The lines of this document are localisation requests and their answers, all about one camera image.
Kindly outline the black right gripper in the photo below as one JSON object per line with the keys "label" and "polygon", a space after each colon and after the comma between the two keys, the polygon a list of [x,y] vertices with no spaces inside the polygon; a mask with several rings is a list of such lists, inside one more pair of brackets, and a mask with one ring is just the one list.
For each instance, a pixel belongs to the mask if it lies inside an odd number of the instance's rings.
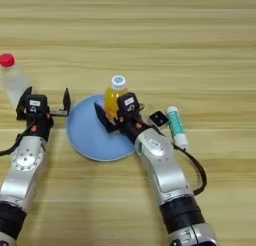
{"label": "black right gripper", "polygon": [[138,112],[134,114],[117,112],[117,118],[115,119],[116,124],[113,124],[106,116],[105,110],[102,106],[95,101],[94,108],[96,116],[101,124],[104,126],[108,133],[113,133],[114,131],[119,131],[125,135],[132,143],[135,143],[136,138],[145,130],[150,128],[150,125],[142,120],[141,112],[145,108],[145,104],[139,103]]}

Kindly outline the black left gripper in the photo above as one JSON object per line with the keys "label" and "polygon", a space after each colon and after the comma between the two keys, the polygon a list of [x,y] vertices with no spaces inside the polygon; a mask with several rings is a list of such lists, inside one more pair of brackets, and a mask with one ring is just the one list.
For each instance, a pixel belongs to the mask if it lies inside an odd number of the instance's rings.
{"label": "black left gripper", "polygon": [[52,117],[68,117],[71,109],[71,98],[69,90],[65,89],[63,95],[63,109],[52,110],[45,114],[26,114],[25,100],[32,93],[32,88],[28,87],[19,99],[16,108],[16,119],[26,121],[26,129],[23,132],[24,136],[37,136],[48,141],[50,130],[54,125]]}

